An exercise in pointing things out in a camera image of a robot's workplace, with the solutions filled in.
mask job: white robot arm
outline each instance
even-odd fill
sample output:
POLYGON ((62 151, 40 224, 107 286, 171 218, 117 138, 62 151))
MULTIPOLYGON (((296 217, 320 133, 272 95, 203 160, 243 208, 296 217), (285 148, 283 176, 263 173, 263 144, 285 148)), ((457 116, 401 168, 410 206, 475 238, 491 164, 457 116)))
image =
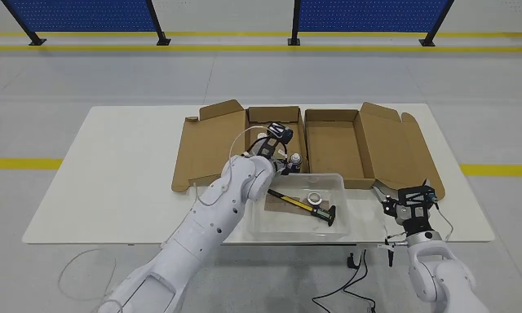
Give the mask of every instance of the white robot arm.
POLYGON ((287 161, 274 159, 276 146, 292 138, 292 130, 277 123, 268 137, 258 139, 259 156, 234 156, 196 199, 194 206, 161 252, 134 270, 100 306, 99 313, 172 313, 179 311, 188 283, 202 263, 223 243, 243 218, 248 200, 264 195, 287 161))
MULTIPOLYGON (((429 209, 433 205, 439 209, 429 181, 420 187, 400 189, 398 200, 384 196, 376 187, 374 190, 384 213, 394 217, 405 229, 406 242, 399 245, 408 246, 409 278, 417 296, 423 302, 432 303, 436 313, 489 313, 473 293, 476 283, 469 268, 428 222, 429 209)), ((393 252, 388 252, 388 257, 391 267, 393 252)))

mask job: table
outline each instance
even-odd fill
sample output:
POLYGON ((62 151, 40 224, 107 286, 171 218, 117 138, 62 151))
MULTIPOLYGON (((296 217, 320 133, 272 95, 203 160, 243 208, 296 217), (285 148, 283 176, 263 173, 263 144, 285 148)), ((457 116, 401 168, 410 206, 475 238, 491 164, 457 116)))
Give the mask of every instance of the table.
MULTIPOLYGON (((493 231, 426 104, 383 104, 409 112, 427 141, 445 185, 440 209, 455 226, 450 241, 485 242, 493 231)), ((360 108, 359 104, 307 108, 360 108)), ((174 172, 184 118, 200 106, 94 107, 24 234, 28 244, 155 244, 183 221, 195 192, 174 193, 174 172)), ((382 243, 402 232, 383 214, 371 191, 346 190, 351 233, 334 244, 382 243)), ((431 225, 445 236, 447 223, 432 210, 431 225)), ((243 219, 226 244, 283 243, 252 239, 243 219)))

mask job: clear plastic container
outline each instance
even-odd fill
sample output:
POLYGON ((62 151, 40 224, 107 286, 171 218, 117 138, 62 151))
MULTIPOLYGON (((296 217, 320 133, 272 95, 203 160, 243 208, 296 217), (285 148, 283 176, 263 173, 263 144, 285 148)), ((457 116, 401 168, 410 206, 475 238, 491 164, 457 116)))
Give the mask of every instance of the clear plastic container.
POLYGON ((307 203, 309 192, 318 192, 323 201, 336 207, 331 227, 310 214, 266 211, 266 196, 247 205, 247 226, 253 240, 273 242, 328 242, 349 234, 348 207, 343 177, 339 174, 290 174, 275 178, 270 188, 307 203))

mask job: concrete floor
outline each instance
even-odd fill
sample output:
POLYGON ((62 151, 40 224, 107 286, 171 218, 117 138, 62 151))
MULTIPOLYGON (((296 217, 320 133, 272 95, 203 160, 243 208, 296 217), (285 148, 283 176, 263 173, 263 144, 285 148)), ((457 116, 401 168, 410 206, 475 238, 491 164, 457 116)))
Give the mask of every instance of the concrete floor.
MULTIPOLYGON (((0 53, 0 157, 64 157, 94 105, 235 98, 246 105, 427 103, 459 162, 521 163, 520 77, 522 58, 513 55, 0 53)), ((0 170, 2 311, 87 313, 97 303, 70 300, 56 287, 64 265, 96 246, 21 242, 54 174, 0 170)), ((451 248, 474 272, 477 294, 491 311, 519 311, 522 179, 469 181, 497 239, 451 248)), ((117 259, 112 284, 158 251, 154 245, 103 248, 117 259)), ((319 312, 310 298, 346 282, 351 251, 361 248, 222 246, 191 284, 183 312, 319 312)), ((79 259, 64 287, 77 297, 100 295, 110 255, 79 259)), ((373 297, 377 312, 429 311, 411 289, 404 249, 393 268, 376 248, 367 261, 369 276, 354 289, 373 297)), ((368 306, 343 294, 322 302, 332 312, 368 306)))

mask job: cardboard box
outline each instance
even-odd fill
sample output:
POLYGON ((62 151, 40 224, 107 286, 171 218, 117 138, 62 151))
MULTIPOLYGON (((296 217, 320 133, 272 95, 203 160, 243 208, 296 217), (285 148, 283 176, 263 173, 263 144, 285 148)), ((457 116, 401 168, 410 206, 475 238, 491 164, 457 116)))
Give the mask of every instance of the cardboard box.
MULTIPOLYGON (((193 184, 210 185, 221 175, 234 139, 249 126, 267 126, 274 121, 294 131, 294 137, 287 146, 288 155, 299 153, 303 158, 301 171, 307 173, 304 124, 299 107, 250 107, 245 110, 237 100, 229 100, 201 108, 199 118, 185 119, 172 191, 184 192, 193 184)), ((253 129, 240 136, 232 155, 243 153, 260 132, 263 131, 253 129)))
POLYGON ((429 179, 445 195, 431 154, 415 118, 407 112, 364 103, 351 109, 305 112, 311 173, 339 173, 345 188, 368 189, 376 181, 391 189, 429 179))

